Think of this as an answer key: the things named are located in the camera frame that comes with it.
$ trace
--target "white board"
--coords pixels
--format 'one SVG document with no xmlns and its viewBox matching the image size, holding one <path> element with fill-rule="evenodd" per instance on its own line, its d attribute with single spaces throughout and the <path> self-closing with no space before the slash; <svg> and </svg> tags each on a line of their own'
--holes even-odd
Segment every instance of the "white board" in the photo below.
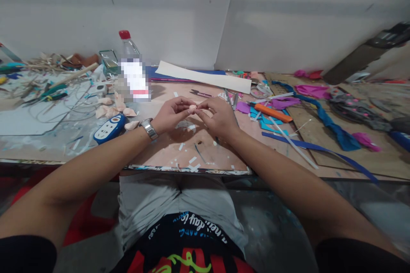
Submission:
<svg viewBox="0 0 410 273">
<path fill-rule="evenodd" d="M 193 81 L 215 85 L 222 88 L 228 88 L 230 90 L 243 92 L 245 94 L 249 94 L 251 91 L 251 80 L 232 76 L 199 73 L 193 70 L 187 70 L 185 68 L 169 64 L 164 61 L 161 61 L 159 63 L 159 67 L 156 73 L 171 76 L 174 78 L 189 79 Z"/>
<path fill-rule="evenodd" d="M 85 81 L 77 87 L 69 87 L 66 89 L 68 96 L 59 100 L 56 105 L 45 112 L 52 106 L 53 102 L 39 102 L 33 106 L 19 106 L 15 110 L 0 112 L 0 135 L 2 136 L 18 136 L 18 135 L 41 135 L 47 131 L 53 130 L 54 127 L 66 116 L 62 114 L 68 112 L 81 97 L 90 88 L 90 82 Z M 52 121 L 51 123 L 42 123 L 35 119 L 43 121 Z"/>
</svg>

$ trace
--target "finger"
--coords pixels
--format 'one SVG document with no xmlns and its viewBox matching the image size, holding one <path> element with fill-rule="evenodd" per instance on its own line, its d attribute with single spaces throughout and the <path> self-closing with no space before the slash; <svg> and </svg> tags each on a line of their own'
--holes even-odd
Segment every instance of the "finger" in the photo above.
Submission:
<svg viewBox="0 0 410 273">
<path fill-rule="evenodd" d="M 208 115 L 206 115 L 204 111 L 196 109 L 194 110 L 194 113 L 198 115 L 199 118 L 202 119 L 202 121 L 205 123 L 205 125 L 209 127 L 209 124 L 211 123 L 211 118 Z"/>
<path fill-rule="evenodd" d="M 176 109 L 178 112 L 181 112 L 183 110 L 189 109 L 189 105 L 177 105 Z"/>
<path fill-rule="evenodd" d="M 185 118 L 187 118 L 188 116 L 190 116 L 193 113 L 193 110 L 191 109 L 186 109 L 184 111 L 181 111 L 173 116 L 173 119 L 177 119 L 178 122 L 184 120 Z"/>
<path fill-rule="evenodd" d="M 193 102 L 192 100 L 190 100 L 190 99 L 188 99 L 184 96 L 178 96 L 178 97 L 172 98 L 170 101 L 172 103 L 177 104 L 177 105 L 181 105 L 181 104 L 182 105 L 196 105 L 195 102 Z"/>
<path fill-rule="evenodd" d="M 220 99 L 220 98 L 208 98 L 207 100 L 201 102 L 197 109 L 215 109 L 215 107 L 218 105 L 218 101 L 216 99 Z"/>
</svg>

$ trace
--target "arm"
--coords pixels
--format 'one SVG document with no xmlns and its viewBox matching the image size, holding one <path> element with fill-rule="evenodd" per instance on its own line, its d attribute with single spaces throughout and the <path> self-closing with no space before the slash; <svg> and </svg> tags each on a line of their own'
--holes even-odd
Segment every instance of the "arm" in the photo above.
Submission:
<svg viewBox="0 0 410 273">
<path fill-rule="evenodd" d="M 352 238 L 399 252 L 349 202 L 325 182 L 284 155 L 255 140 L 235 123 L 232 109 L 221 99 L 208 99 L 195 113 L 212 133 L 227 141 L 301 221 L 311 243 L 328 238 Z"/>
<path fill-rule="evenodd" d="M 164 103 L 151 124 L 157 134 L 170 131 L 192 113 L 195 103 L 177 97 Z M 62 246 L 81 203 L 138 155 L 150 137 L 139 127 L 60 166 L 0 217 L 0 238 L 38 235 Z"/>
</svg>

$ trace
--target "red bottle cap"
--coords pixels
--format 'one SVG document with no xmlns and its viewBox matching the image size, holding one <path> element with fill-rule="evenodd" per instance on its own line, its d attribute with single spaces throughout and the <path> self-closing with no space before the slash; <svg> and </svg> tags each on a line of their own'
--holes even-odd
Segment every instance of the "red bottle cap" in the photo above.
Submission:
<svg viewBox="0 0 410 273">
<path fill-rule="evenodd" d="M 129 34 L 129 31 L 127 30 L 121 30 L 119 31 L 121 39 L 130 39 L 131 35 Z"/>
</svg>

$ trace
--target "purple paper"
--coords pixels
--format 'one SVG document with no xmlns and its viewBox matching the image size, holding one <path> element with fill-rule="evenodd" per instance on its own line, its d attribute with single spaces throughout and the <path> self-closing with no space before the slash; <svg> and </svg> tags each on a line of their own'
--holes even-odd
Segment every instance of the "purple paper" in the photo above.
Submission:
<svg viewBox="0 0 410 273">
<path fill-rule="evenodd" d="M 238 102 L 236 105 L 236 109 L 245 114 L 251 113 L 251 106 L 248 105 L 246 102 Z"/>
<path fill-rule="evenodd" d="M 295 77 L 305 77 L 305 78 L 309 77 L 309 74 L 307 72 L 305 72 L 304 70 L 297 70 L 297 71 L 295 71 L 295 73 L 293 75 Z"/>
<path fill-rule="evenodd" d="M 296 90 L 307 96 L 312 96 L 318 99 L 330 99 L 332 96 L 327 92 L 329 87 L 320 87 L 316 85 L 295 85 Z"/>
<path fill-rule="evenodd" d="M 371 151 L 381 151 L 381 148 L 378 147 L 375 143 L 372 143 L 372 140 L 364 132 L 357 132 L 352 134 L 352 136 L 362 145 L 366 146 Z"/>
<path fill-rule="evenodd" d="M 300 104 L 300 99 L 295 97 L 279 97 L 272 99 L 268 106 L 272 106 L 277 110 L 283 110 L 291 105 Z"/>
</svg>

